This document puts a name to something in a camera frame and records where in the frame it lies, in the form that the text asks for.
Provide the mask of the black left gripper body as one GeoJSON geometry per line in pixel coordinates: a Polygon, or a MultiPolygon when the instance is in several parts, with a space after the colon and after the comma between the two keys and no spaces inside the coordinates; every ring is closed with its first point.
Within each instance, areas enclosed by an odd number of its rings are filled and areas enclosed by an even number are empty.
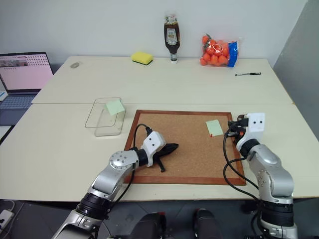
{"type": "Polygon", "coordinates": [[[160,151],[157,151],[153,155],[153,162],[157,163],[158,160],[160,160],[161,157],[168,154],[168,145],[165,145],[160,151]]]}

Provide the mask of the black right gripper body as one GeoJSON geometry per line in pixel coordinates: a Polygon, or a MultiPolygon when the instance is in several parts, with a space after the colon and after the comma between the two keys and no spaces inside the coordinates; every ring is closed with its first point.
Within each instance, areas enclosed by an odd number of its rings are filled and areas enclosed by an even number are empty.
{"type": "Polygon", "coordinates": [[[237,117],[238,124],[231,128],[231,131],[236,131],[240,133],[239,137],[234,137],[233,143],[237,144],[239,140],[244,136],[246,132],[246,127],[248,126],[248,118],[245,115],[239,115],[237,117]]]}

